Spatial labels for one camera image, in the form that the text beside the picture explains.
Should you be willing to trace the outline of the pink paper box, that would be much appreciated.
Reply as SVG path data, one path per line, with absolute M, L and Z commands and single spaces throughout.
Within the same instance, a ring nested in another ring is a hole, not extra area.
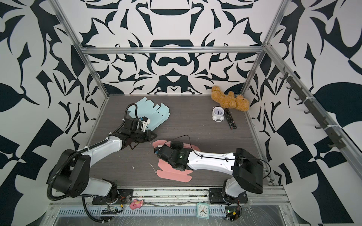
M 163 145 L 165 142 L 166 142 L 166 140 L 157 140 L 152 143 L 152 146 L 154 148 L 156 148 L 160 145 Z M 200 151 L 199 147 L 197 147 L 195 145 L 190 145 L 190 144 L 184 143 L 184 147 L 185 148 L 192 147 L 195 151 Z M 171 165 L 169 165 L 167 162 L 165 162 L 161 159 L 159 159 L 158 167 L 160 168 L 160 170 L 157 170 L 156 174 L 160 178 L 174 180 L 174 181 L 180 181 L 180 182 L 184 182 L 184 183 L 187 183 L 192 179 L 192 176 L 190 174 L 193 172 L 193 170 L 186 169 L 185 171 L 180 171 L 180 170 L 174 169 L 174 168 L 172 168 Z

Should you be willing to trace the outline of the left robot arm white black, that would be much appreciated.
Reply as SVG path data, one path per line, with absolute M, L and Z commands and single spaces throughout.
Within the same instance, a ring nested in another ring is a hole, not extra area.
M 112 153 L 131 147 L 132 143 L 147 143 L 157 137 L 147 126 L 147 117 L 124 119 L 121 126 L 101 142 L 80 150 L 65 150 L 47 181 L 47 197 L 59 201 L 67 197 L 98 196 L 106 202 L 116 202 L 119 197 L 117 184 L 105 179 L 90 177 L 91 167 Z

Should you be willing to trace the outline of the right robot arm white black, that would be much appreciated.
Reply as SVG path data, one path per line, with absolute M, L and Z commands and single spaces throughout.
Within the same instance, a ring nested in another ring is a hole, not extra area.
M 230 175 L 224 182 L 222 194 L 237 198 L 243 192 L 263 193 L 264 162 L 245 149 L 233 153 L 205 153 L 197 146 L 177 141 L 154 142 L 159 158 L 157 175 L 164 179 L 189 182 L 195 170 L 209 170 Z

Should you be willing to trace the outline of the light blue flat paper box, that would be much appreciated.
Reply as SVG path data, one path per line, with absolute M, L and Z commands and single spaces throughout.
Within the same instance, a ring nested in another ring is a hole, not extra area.
M 147 130 L 155 130 L 163 122 L 165 122 L 170 116 L 169 107 L 164 104 L 155 104 L 150 99 L 144 97 L 140 101 L 136 102 L 138 106 L 137 115 L 139 118 L 147 117 L 150 120 L 150 123 L 147 125 Z

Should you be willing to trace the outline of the white alarm clock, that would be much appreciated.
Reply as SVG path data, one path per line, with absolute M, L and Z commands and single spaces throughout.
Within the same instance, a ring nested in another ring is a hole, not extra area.
M 224 120 L 225 111 L 222 107 L 214 107 L 212 111 L 212 119 L 215 122 L 222 122 Z

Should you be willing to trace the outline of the teal square clock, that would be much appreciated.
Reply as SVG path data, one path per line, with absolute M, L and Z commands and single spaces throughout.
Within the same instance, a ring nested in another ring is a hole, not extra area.
M 204 202 L 198 202 L 196 216 L 197 218 L 209 219 L 209 205 Z

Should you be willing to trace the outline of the black remote control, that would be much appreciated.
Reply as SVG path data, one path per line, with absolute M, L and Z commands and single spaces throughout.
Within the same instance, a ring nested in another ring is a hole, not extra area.
M 225 117 L 226 121 L 228 122 L 231 130 L 237 129 L 236 123 L 235 123 L 229 109 L 227 109 L 227 108 L 224 108 L 224 117 Z

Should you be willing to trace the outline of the pink small toy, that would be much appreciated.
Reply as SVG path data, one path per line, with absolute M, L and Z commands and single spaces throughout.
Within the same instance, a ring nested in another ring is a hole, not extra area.
M 144 205 L 143 200 L 134 199 L 129 205 L 131 210 L 140 209 Z

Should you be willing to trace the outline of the small circuit board right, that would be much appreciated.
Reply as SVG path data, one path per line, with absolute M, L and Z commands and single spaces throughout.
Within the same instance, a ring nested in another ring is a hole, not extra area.
M 242 215 L 241 206 L 227 206 L 225 207 L 225 219 L 231 222 L 236 221 Z

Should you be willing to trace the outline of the small circuit board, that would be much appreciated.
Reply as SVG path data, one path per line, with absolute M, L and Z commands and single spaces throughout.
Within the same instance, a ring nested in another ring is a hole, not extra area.
M 227 206 L 225 207 L 225 219 L 231 222 L 236 221 L 242 215 L 241 206 Z
M 122 213 L 124 207 L 121 205 L 120 207 L 108 206 L 106 209 L 101 211 L 102 215 L 117 215 Z

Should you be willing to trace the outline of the small circuit board left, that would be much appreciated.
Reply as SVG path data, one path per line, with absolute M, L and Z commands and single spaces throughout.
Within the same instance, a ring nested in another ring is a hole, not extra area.
M 122 213 L 124 207 L 121 205 L 120 207 L 108 206 L 106 209 L 101 211 L 102 215 L 117 215 Z

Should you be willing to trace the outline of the brown teddy bear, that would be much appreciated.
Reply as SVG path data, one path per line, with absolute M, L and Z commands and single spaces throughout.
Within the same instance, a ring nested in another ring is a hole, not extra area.
M 211 98 L 213 101 L 217 102 L 220 107 L 227 109 L 236 109 L 242 112 L 249 110 L 250 103 L 244 98 L 243 95 L 234 95 L 233 91 L 229 91 L 226 95 L 224 94 L 218 86 L 213 86 L 211 89 Z

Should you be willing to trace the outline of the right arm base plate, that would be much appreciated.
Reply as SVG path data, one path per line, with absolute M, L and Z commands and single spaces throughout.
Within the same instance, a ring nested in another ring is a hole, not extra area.
M 209 202 L 211 204 L 245 204 L 248 203 L 248 196 L 246 192 L 239 194 L 237 198 L 226 195 L 222 188 L 209 188 L 208 189 Z

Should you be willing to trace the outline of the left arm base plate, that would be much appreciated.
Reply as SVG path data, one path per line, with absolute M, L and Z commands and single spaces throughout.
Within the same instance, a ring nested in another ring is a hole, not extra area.
M 114 205 L 130 204 L 133 198 L 133 189 L 115 189 L 112 188 L 106 196 L 95 196 L 92 200 L 93 205 Z

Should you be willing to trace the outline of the black wall hook rack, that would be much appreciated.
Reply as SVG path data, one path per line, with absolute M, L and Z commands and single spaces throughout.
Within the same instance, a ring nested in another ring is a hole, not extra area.
M 305 114 L 311 114 L 318 125 L 315 126 L 317 130 L 323 130 L 332 141 L 330 147 L 336 147 L 339 150 L 350 146 L 350 140 L 345 132 L 339 125 L 329 116 L 327 111 L 322 107 L 317 98 L 312 95 L 309 89 L 301 82 L 296 74 L 288 73 L 284 71 L 284 75 L 281 77 L 282 80 L 288 82 L 288 89 L 293 90 L 297 98 L 296 101 L 303 103 L 307 110 Z

